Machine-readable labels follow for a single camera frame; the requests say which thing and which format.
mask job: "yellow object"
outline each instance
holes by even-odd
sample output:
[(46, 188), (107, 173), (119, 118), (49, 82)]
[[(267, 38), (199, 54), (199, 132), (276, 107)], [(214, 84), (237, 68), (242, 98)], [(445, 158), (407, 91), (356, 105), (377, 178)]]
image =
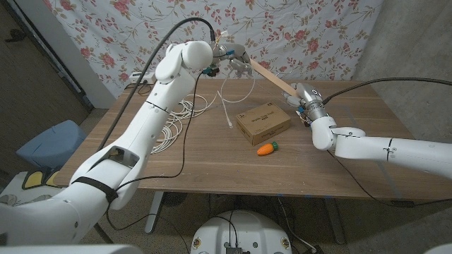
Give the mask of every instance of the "yellow object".
[(59, 172), (59, 171), (56, 171), (55, 173), (53, 173), (53, 174), (47, 179), (47, 181), (45, 182), (45, 185), (47, 185), (47, 186), (52, 186), (52, 187), (58, 187), (58, 185), (56, 185), (56, 184), (54, 183), (55, 176), (58, 174), (58, 172)]
[(42, 172), (36, 171), (33, 174), (29, 175), (24, 184), (25, 188), (30, 188), (33, 186), (41, 186), (42, 185)]

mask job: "black strap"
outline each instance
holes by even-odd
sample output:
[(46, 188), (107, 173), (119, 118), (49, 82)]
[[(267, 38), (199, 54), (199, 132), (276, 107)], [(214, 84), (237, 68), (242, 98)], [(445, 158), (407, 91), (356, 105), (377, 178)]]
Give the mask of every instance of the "black strap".
[(81, 177), (77, 178), (75, 181), (73, 181), (72, 183), (86, 183), (88, 185), (91, 185), (92, 187), (98, 188), (99, 190), (101, 190), (105, 193), (105, 196), (106, 196), (109, 204), (111, 204), (114, 199), (118, 198), (118, 193), (114, 189), (110, 188), (108, 185), (101, 183), (95, 179), (81, 176)]

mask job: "coiled white cable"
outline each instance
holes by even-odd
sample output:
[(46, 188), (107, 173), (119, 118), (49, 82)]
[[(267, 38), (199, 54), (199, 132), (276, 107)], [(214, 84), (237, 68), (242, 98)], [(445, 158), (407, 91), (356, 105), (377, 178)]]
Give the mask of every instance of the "coiled white cable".
[[(232, 128), (233, 125), (227, 114), (225, 102), (229, 102), (229, 103), (242, 102), (251, 94), (251, 92), (254, 89), (254, 85), (256, 84), (256, 76), (254, 75), (253, 67), (251, 65), (249, 65), (249, 66), (252, 69), (254, 81), (253, 81), (253, 85), (251, 86), (250, 91), (248, 92), (248, 94), (245, 97), (243, 97), (242, 99), (240, 99), (238, 101), (229, 101), (227, 99), (224, 99), (224, 97), (222, 96), (223, 86), (225, 85), (226, 81), (229, 79), (230, 74), (233, 72), (233, 71), (231, 71), (231, 72), (229, 72), (225, 81), (221, 85), (221, 88), (215, 94), (215, 97), (213, 98), (212, 102), (208, 103), (208, 101), (204, 97), (202, 97), (200, 95), (194, 95), (198, 98), (203, 99), (204, 102), (206, 102), (206, 106), (202, 109), (194, 110), (193, 117), (197, 117), (197, 116), (201, 115), (202, 113), (204, 113), (204, 111), (207, 110), (213, 104), (213, 102), (217, 98), (217, 95), (219, 95), (222, 105), (223, 105), (223, 109), (225, 109), (227, 123), (228, 123), (229, 127)], [(181, 120), (190, 118), (191, 110), (194, 108), (193, 103), (189, 100), (183, 99), (179, 104), (182, 105), (182, 110), (180, 112), (174, 112), (174, 111), (171, 112), (171, 114), (170, 114), (171, 117), (168, 118), (168, 121), (166, 122), (165, 126), (163, 126), (163, 129), (162, 129), (163, 139), (157, 140), (158, 145), (153, 147), (151, 154), (162, 152), (162, 151), (165, 151), (167, 148), (169, 148), (176, 141), (177, 137), (182, 132), (183, 124), (182, 124)]]

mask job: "bolt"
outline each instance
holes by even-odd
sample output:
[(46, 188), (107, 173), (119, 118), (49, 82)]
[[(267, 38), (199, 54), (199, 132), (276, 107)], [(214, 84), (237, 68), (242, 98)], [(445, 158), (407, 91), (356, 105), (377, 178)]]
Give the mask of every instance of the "bolt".
[(287, 239), (287, 238), (282, 238), (281, 239), (281, 245), (284, 247), (284, 248), (289, 248), (289, 246), (290, 246), (290, 242), (289, 242), (289, 240)]
[(201, 245), (201, 240), (199, 237), (193, 240), (193, 247), (195, 249), (197, 249), (200, 245)]

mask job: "blue chair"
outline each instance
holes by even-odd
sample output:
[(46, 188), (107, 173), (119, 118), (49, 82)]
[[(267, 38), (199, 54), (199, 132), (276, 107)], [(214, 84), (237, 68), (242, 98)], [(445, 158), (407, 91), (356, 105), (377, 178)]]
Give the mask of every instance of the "blue chair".
[(71, 120), (57, 124), (24, 144), (16, 154), (38, 168), (61, 168), (85, 140), (86, 134)]

